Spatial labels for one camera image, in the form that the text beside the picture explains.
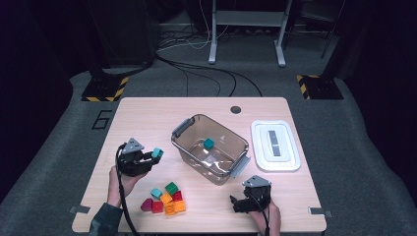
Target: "wrist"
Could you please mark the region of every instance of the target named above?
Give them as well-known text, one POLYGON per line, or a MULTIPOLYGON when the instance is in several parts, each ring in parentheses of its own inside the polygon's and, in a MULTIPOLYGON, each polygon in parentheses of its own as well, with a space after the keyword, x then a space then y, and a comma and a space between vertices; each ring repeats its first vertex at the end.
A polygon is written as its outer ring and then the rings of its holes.
POLYGON ((122 201, 120 200, 120 197, 109 197, 107 198, 107 203, 109 205, 112 205, 114 207, 120 207, 122 205, 122 201))
POLYGON ((281 234, 280 234, 280 232, 279 232, 280 230, 276 230, 276 229, 271 229, 270 231, 269 231, 269 236, 280 236, 281 234))

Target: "stand leg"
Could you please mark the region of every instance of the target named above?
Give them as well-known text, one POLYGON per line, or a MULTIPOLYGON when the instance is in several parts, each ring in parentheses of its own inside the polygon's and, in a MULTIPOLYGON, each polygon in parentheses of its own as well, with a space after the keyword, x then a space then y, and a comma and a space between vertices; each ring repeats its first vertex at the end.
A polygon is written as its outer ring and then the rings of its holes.
POLYGON ((215 63, 215 54, 217 52, 217 21, 216 21, 216 0, 212 0, 212 21, 211 21, 211 48, 209 50, 208 63, 215 63))
POLYGON ((284 59, 284 54, 282 52, 281 44, 282 44, 282 39, 283 39, 284 34, 285 34, 285 28, 286 28, 286 24, 288 22, 288 16, 289 16, 289 10, 291 8, 291 4, 292 4, 292 0, 288 0, 287 5, 285 7, 284 15, 282 16, 281 28, 279 30, 279 38, 278 38, 278 40, 274 41, 275 51, 276 51, 276 58, 278 60, 278 66, 279 67, 285 67, 285 59, 284 59))

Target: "robotic hand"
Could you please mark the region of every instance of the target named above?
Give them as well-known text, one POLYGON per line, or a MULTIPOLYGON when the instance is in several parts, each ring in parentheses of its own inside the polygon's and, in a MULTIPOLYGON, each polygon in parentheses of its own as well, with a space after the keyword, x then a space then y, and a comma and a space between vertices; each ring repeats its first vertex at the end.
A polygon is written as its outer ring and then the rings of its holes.
POLYGON ((143 153, 142 149, 144 148, 133 138, 120 146, 116 159, 118 171, 131 177, 151 171, 152 166, 159 163, 163 151, 156 147, 153 151, 143 153))
POLYGON ((230 196, 235 212, 262 211, 270 203, 270 181, 254 175, 242 183, 246 199, 237 200, 230 196))

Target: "hazard tape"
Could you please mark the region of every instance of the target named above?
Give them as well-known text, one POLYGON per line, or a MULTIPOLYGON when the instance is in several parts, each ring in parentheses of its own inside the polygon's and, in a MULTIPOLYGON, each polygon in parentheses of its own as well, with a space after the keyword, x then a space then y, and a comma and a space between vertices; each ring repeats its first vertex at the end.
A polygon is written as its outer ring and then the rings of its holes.
POLYGON ((123 90, 125 89, 125 86, 128 83, 128 81, 129 81, 129 78, 127 77, 120 82, 120 86, 116 90, 114 96, 106 96, 106 97, 86 96, 82 98, 82 101, 117 101, 122 95, 123 90))
POLYGON ((305 76, 297 75, 298 85, 300 86, 301 93, 303 94, 304 99, 310 99, 309 92, 307 90, 306 84, 304 83, 305 78, 319 78, 319 76, 305 76))

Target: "dark curtain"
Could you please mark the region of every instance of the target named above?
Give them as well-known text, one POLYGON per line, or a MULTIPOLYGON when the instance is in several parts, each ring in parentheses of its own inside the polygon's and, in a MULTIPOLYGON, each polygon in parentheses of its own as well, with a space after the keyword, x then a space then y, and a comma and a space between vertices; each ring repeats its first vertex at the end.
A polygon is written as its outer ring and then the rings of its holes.
MULTIPOLYGON (((87 70, 68 32, 64 10, 69 6, 80 11, 74 16, 85 22, 89 38, 98 40, 80 0, 0 3, 0 201, 67 108, 73 92, 70 78, 87 70)), ((101 48, 93 50, 102 55, 101 48)))
POLYGON ((378 1, 362 52, 346 80, 369 137, 417 204, 417 5, 378 1))

